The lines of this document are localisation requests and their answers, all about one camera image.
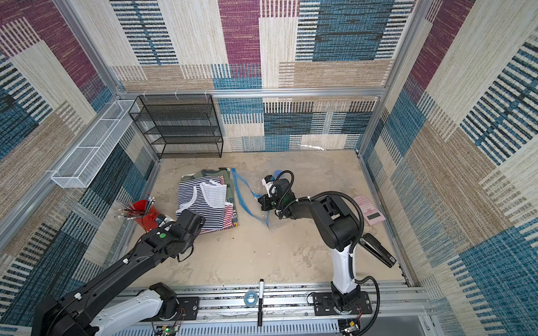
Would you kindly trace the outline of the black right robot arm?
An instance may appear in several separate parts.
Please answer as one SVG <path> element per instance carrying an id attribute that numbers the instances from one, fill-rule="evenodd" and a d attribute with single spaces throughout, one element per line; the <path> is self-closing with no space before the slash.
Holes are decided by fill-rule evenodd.
<path id="1" fill-rule="evenodd" d="M 374 279 L 355 277 L 355 248 L 362 246 L 389 268 L 395 265 L 396 259 L 373 235 L 364 232 L 364 216 L 356 201 L 337 191 L 296 197 L 291 191 L 293 182 L 281 176 L 265 176 L 262 183 L 266 194 L 258 198 L 258 203 L 263 211 L 274 210 L 280 218 L 292 220 L 312 219 L 331 250 L 331 291 L 312 296 L 315 314 L 372 314 L 368 293 L 361 290 L 361 285 Z"/>

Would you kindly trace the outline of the red white striped tank top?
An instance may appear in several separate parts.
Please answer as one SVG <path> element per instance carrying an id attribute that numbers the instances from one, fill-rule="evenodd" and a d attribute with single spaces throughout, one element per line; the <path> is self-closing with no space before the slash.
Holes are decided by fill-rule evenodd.
<path id="1" fill-rule="evenodd" d="M 224 207 L 224 222 L 223 222 L 223 229 L 227 230 L 234 226 L 233 224 L 233 215 L 234 215 L 234 208 L 235 208 L 235 201 L 233 196 L 233 189 L 232 187 L 226 183 L 225 176 L 220 176 L 220 182 L 226 187 L 226 201 L 225 201 L 225 207 Z"/>

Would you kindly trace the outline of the navy white striped tank top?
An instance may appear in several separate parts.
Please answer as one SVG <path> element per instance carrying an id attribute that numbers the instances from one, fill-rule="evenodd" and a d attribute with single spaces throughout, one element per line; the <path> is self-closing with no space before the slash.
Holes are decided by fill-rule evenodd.
<path id="1" fill-rule="evenodd" d="M 202 176 L 178 183 L 178 209 L 176 216 L 185 210 L 205 218 L 204 231 L 224 229 L 227 185 L 224 177 Z"/>

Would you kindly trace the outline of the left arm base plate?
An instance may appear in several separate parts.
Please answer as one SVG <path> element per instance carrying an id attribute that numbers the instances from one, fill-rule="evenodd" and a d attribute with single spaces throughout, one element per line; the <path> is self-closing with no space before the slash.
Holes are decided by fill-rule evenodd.
<path id="1" fill-rule="evenodd" d="M 163 304 L 166 321 L 194 321 L 198 317 L 199 297 L 177 297 Z"/>

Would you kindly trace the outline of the clear vacuum bag blue zip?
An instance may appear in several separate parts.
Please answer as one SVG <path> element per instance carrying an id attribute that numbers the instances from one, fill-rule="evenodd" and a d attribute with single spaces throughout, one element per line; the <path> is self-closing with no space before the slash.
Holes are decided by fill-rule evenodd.
<path id="1" fill-rule="evenodd" d="M 245 179 L 236 168 L 231 168 L 231 177 L 240 208 L 251 218 L 260 222 L 269 230 L 274 230 L 271 223 L 270 211 L 262 210 L 258 199 L 267 193 L 263 186 L 250 186 L 248 179 Z"/>

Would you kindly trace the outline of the green patterned garment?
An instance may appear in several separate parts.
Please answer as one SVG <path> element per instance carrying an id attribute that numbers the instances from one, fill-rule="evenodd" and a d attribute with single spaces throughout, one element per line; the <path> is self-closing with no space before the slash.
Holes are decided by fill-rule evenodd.
<path id="1" fill-rule="evenodd" d="M 227 168 L 203 169 L 182 176 L 178 183 L 176 214 L 179 215 L 187 209 L 203 216 L 203 233 L 238 227 L 232 182 L 231 171 Z"/>

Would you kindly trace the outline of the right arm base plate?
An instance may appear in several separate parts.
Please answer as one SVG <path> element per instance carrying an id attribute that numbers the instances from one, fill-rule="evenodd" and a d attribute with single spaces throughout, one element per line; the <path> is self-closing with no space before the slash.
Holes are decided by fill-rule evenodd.
<path id="1" fill-rule="evenodd" d="M 365 291 L 344 296 L 336 293 L 312 292 L 307 302 L 314 307 L 315 316 L 359 315 L 374 312 Z"/>

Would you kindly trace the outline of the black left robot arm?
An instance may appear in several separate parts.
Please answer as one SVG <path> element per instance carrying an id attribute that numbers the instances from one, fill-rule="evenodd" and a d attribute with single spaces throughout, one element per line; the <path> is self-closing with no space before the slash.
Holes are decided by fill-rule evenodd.
<path id="1" fill-rule="evenodd" d="M 176 293 L 160 282 L 117 305 L 111 301 L 130 284 L 169 258 L 193 252 L 205 218 L 183 211 L 140 237 L 120 260 L 88 283 L 56 300 L 48 296 L 36 307 L 33 335 L 113 335 L 146 319 L 177 321 L 182 308 Z"/>

